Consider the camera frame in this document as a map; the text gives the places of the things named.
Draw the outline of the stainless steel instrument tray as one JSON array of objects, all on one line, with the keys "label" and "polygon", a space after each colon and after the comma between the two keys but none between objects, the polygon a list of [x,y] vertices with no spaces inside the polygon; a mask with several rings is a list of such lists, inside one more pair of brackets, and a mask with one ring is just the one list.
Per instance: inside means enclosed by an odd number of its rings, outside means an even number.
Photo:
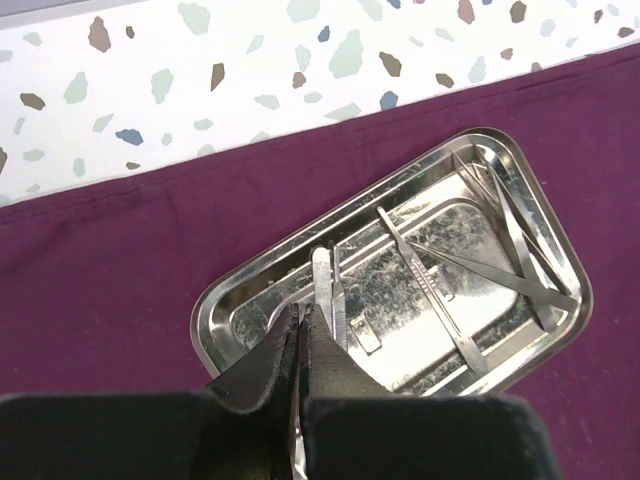
[{"label": "stainless steel instrument tray", "polygon": [[[480,174],[482,153],[504,182],[557,274],[535,268],[550,288],[562,281],[576,301],[556,310],[545,332],[530,300],[464,268],[430,256],[420,245],[514,273],[509,235],[458,173],[450,154]],[[488,372],[471,370],[440,323],[381,221],[382,207],[417,253],[459,329],[478,345]],[[214,281],[197,300],[191,339],[213,380],[258,345],[280,314],[299,313],[293,476],[306,474],[300,426],[300,325],[314,297],[311,253],[339,251],[346,298],[348,349],[378,384],[415,397],[505,396],[504,390],[570,342],[591,316],[589,278],[518,144],[507,134],[475,128],[438,145],[310,225]]]}]

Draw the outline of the purple surgical cloth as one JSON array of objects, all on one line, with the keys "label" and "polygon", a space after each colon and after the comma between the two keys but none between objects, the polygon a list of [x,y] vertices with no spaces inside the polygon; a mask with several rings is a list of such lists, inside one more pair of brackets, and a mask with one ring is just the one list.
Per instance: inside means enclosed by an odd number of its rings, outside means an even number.
[{"label": "purple surgical cloth", "polygon": [[594,291],[514,386],[568,479],[639,475],[639,48],[598,54],[1,211],[1,389],[183,390],[214,280],[458,132],[524,151]]}]

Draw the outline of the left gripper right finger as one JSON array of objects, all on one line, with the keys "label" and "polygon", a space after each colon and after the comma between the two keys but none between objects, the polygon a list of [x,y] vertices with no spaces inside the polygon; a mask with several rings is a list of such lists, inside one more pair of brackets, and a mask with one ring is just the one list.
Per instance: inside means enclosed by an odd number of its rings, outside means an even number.
[{"label": "left gripper right finger", "polygon": [[514,396],[387,391],[333,340],[300,325],[300,426],[310,479],[557,479],[543,422]]}]

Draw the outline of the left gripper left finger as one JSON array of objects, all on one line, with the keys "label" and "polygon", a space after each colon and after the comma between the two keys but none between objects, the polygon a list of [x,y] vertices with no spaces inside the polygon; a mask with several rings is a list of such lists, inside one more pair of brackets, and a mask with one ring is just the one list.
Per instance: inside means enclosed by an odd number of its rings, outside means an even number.
[{"label": "left gripper left finger", "polygon": [[292,478],[298,321],[199,389],[2,396],[2,478]]}]

